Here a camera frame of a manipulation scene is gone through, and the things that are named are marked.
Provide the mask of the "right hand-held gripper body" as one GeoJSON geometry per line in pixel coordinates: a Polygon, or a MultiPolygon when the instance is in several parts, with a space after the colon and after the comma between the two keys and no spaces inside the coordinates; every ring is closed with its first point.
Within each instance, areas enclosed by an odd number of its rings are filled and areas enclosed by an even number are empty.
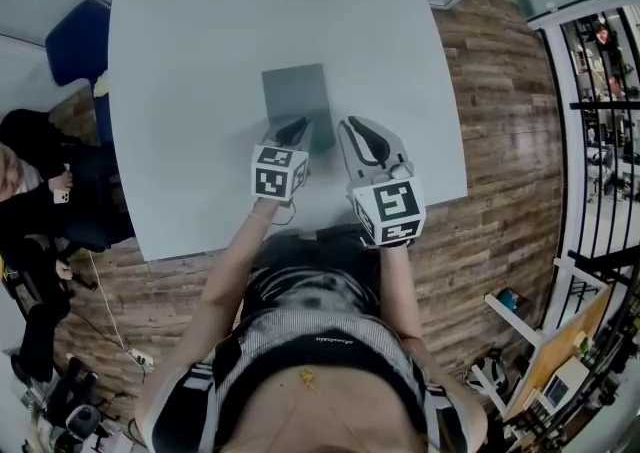
{"type": "Polygon", "coordinates": [[[411,163],[371,177],[367,185],[347,187],[354,213],[364,228],[363,242],[371,246],[408,244],[418,238],[426,219],[420,178],[411,163]]]}

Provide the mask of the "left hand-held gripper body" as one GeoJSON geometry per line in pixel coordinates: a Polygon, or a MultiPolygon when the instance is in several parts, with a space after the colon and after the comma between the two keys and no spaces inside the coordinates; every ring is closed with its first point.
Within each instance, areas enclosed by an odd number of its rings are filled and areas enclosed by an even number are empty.
{"type": "Polygon", "coordinates": [[[251,194],[290,201],[306,183],[308,165],[307,152],[257,144],[251,163],[251,194]]]}

